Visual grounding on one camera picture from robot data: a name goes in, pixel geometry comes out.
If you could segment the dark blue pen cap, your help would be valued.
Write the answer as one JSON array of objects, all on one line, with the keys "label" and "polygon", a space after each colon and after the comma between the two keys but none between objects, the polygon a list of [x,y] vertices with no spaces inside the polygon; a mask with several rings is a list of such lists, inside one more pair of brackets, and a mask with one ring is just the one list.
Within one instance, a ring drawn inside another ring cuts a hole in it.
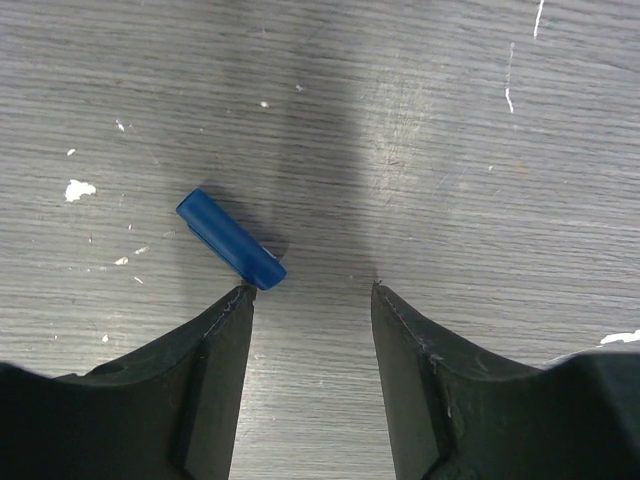
[{"label": "dark blue pen cap", "polygon": [[188,229],[243,281],[266,291],[281,283],[287,271],[204,190],[191,191],[175,209]]}]

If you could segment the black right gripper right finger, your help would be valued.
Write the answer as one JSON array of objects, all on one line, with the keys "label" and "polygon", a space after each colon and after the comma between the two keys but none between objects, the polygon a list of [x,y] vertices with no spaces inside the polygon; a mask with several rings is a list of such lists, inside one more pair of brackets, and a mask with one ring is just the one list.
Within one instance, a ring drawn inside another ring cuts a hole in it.
[{"label": "black right gripper right finger", "polygon": [[550,369],[488,351],[389,287],[372,332],[400,479],[635,479],[639,358],[580,354]]}]

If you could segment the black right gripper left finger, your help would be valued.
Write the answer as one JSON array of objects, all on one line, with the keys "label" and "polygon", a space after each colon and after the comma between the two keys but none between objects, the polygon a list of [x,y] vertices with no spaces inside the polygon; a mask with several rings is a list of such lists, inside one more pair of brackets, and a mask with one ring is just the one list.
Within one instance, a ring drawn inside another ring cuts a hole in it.
[{"label": "black right gripper left finger", "polygon": [[236,287],[132,353],[57,379],[65,477],[228,478],[255,296]]}]

